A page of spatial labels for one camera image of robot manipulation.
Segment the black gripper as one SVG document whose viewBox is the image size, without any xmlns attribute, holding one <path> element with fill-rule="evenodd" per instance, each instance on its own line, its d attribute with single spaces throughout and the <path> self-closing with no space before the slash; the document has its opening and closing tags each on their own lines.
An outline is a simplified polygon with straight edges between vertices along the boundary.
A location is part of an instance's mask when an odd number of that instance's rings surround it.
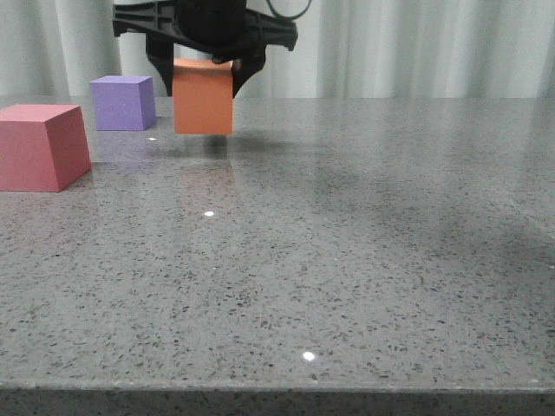
<svg viewBox="0 0 555 416">
<path fill-rule="evenodd" d="M 232 63 L 232 96 L 265 65 L 265 48 L 292 51 L 297 26 L 246 7 L 245 1 L 152 1 L 113 7 L 114 34 L 143 33 L 146 55 L 173 95 L 173 46 Z"/>
</svg>

